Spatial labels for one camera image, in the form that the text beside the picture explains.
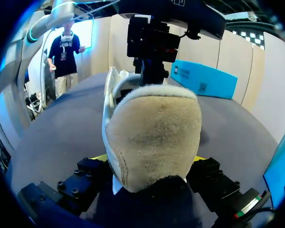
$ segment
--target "yellow part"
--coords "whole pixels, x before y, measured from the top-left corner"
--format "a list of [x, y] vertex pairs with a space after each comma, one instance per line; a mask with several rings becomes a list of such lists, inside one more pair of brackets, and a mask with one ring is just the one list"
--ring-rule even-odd
[[[100, 160], [100, 161], [103, 161], [103, 162], [105, 162], [106, 160], [108, 160], [108, 157], [107, 157], [107, 155], [106, 154], [104, 154], [104, 155], [101, 155], [101, 156], [98, 156], [98, 157], [95, 157], [95, 158], [91, 158], [91, 159], [97, 159], [97, 160]], [[193, 162], [196, 162], [196, 161], [198, 161], [198, 160], [205, 160], [206, 158], [202, 158], [202, 157], [199, 157], [199, 156], [196, 156], [195, 158], [194, 158], [194, 160], [193, 160]]]

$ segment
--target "person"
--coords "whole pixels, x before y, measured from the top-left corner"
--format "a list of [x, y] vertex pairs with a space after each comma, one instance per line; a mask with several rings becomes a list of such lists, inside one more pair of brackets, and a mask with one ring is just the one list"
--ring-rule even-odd
[[86, 50], [80, 46], [78, 36], [71, 31], [73, 24], [73, 20], [64, 24], [65, 30], [53, 41], [47, 58], [50, 72], [55, 72], [56, 98], [78, 83], [74, 51], [79, 54]]

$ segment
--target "man's hand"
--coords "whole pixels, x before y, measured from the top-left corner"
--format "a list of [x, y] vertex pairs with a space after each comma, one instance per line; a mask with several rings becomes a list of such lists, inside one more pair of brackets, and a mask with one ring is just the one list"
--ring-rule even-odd
[[80, 46], [78, 52], [83, 53], [86, 50], [85, 48], [86, 48], [85, 46]]
[[52, 73], [54, 70], [56, 70], [56, 66], [55, 66], [54, 64], [51, 64], [51, 65], [49, 66], [49, 70], [50, 70], [50, 72]]

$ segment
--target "blue box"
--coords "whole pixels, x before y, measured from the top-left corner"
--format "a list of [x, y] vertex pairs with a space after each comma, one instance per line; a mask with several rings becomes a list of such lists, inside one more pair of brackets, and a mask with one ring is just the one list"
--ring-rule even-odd
[[237, 77], [223, 71], [183, 60], [172, 64], [171, 77], [197, 95], [232, 99]]

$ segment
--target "table surface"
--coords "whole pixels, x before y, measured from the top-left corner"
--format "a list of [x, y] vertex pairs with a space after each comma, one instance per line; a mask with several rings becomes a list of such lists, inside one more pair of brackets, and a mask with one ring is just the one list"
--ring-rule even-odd
[[[104, 86], [107, 73], [85, 79], [52, 103], [32, 122], [11, 158], [7, 174], [18, 193], [30, 183], [44, 181], [56, 189], [84, 157], [105, 153], [101, 136]], [[179, 86], [169, 79], [169, 83]], [[266, 190], [263, 174], [277, 142], [265, 127], [233, 100], [198, 96], [202, 111], [202, 132], [198, 156], [213, 157], [241, 192]], [[204, 227], [216, 219], [203, 200], [198, 202]], [[254, 218], [260, 223], [264, 215]]]

